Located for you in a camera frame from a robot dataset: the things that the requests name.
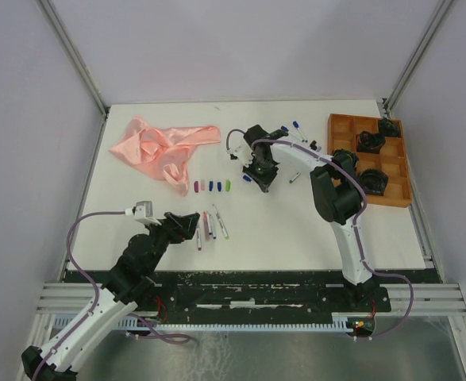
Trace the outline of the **magenta capped whiteboard marker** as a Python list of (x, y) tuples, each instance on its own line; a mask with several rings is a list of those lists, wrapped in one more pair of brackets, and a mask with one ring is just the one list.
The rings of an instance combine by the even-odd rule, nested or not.
[(196, 236), (197, 249), (198, 251), (202, 251), (202, 235), (201, 235), (201, 229), (199, 227), (197, 227), (196, 229), (195, 236)]

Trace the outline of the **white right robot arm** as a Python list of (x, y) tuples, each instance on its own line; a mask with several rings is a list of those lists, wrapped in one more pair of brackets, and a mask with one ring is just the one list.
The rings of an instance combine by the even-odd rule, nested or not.
[(249, 128), (243, 140), (236, 148), (227, 145), (226, 150), (241, 162), (244, 174), (262, 192), (268, 192), (281, 164), (309, 178), (315, 209), (330, 223), (337, 240), (345, 282), (344, 304), (351, 310), (362, 310), (371, 302), (376, 284), (360, 226), (367, 197), (351, 156), (323, 154), (316, 145), (305, 145), (282, 129), (267, 133), (260, 125)]

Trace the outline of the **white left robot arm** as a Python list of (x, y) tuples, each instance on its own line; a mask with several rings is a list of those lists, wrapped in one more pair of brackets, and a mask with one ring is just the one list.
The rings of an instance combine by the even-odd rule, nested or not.
[(170, 245), (194, 238), (199, 219), (198, 213), (167, 212), (161, 219), (143, 220), (148, 232), (129, 239), (101, 286), (77, 267), (92, 285), (94, 296), (50, 341), (29, 346), (21, 354), (25, 375), (31, 380), (76, 380), (90, 354), (123, 318), (152, 305), (152, 274)]

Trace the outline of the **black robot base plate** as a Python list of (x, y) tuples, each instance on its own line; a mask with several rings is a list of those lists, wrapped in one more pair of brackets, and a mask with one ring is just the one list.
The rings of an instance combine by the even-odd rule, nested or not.
[(168, 324), (329, 323), (334, 313), (391, 311), (376, 281), (361, 295), (339, 271), (156, 271), (137, 295), (137, 312)]

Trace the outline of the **lime green capped marker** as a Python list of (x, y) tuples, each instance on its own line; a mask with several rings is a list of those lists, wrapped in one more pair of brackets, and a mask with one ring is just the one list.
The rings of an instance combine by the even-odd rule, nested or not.
[(227, 231), (227, 228), (225, 227), (225, 223), (218, 211), (218, 208), (216, 207), (215, 204), (212, 204), (212, 208), (214, 210), (214, 213), (215, 213), (215, 217), (217, 218), (217, 221), (218, 221), (218, 224), (220, 226), (220, 229), (221, 229), (221, 232), (223, 234), (223, 237), (228, 240), (229, 239), (229, 233)]

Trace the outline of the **pink translucent highlighter pen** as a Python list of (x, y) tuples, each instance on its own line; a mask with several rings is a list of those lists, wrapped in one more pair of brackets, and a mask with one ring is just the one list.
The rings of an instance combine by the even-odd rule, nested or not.
[(206, 241), (210, 240), (210, 227), (209, 227), (209, 218), (206, 211), (202, 212), (203, 226), (204, 226), (204, 237)]

